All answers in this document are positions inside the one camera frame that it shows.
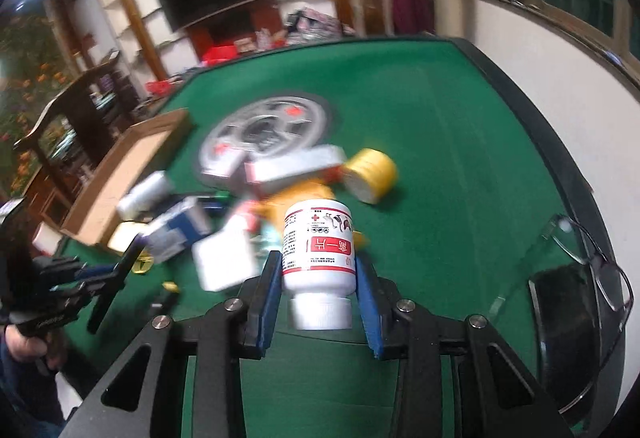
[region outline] plastic bottle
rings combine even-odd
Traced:
[[[305,200],[285,215],[282,280],[299,330],[351,328],[356,289],[351,212],[334,200]]]

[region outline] white ribbed cap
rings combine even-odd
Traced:
[[[289,323],[299,330],[348,330],[351,301],[326,294],[299,294],[289,301]]]

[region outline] green table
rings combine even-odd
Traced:
[[[370,240],[378,273],[435,314],[487,313],[505,278],[556,212],[576,216],[609,248],[597,208],[575,164],[524,94],[471,44],[375,40],[286,49],[205,71],[164,110],[188,108],[196,129],[167,169],[180,192],[203,190],[193,162],[212,125],[244,104],[283,90],[326,98],[337,113],[328,141],[348,156],[363,147],[398,165],[396,189],[377,206],[336,188]],[[72,241],[66,255],[113,259]],[[562,262],[540,263],[548,268]],[[90,310],[68,334],[101,371],[139,327],[132,321],[164,280],[182,289],[178,320],[197,316],[229,293],[200,289],[189,252],[146,275],[132,275],[96,336]],[[536,368],[537,342],[526,288],[497,327]],[[250,437],[383,437],[388,433],[397,365],[373,359],[354,305],[354,329],[297,332],[281,304],[273,345],[242,363]],[[443,368],[450,376],[448,366]],[[186,396],[188,412],[189,397]],[[452,402],[445,397],[446,433]],[[185,420],[183,436],[189,436]]]

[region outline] screw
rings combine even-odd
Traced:
[[[401,312],[412,312],[415,310],[415,303],[410,299],[401,299],[396,303],[396,307]]]
[[[242,308],[243,304],[242,299],[233,297],[232,299],[227,299],[225,301],[225,310],[228,312],[236,312]]]
[[[473,328],[484,328],[486,326],[486,317],[483,315],[472,315],[469,317],[469,324],[471,324]]]
[[[156,330],[161,330],[162,328],[166,328],[170,322],[171,322],[171,317],[169,317],[168,315],[159,315],[157,317],[154,317],[154,320],[152,321],[151,325]]]

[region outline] yellow cylinder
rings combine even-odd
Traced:
[[[398,181],[396,164],[386,154],[365,148],[342,166],[342,182],[361,202],[376,204]]]

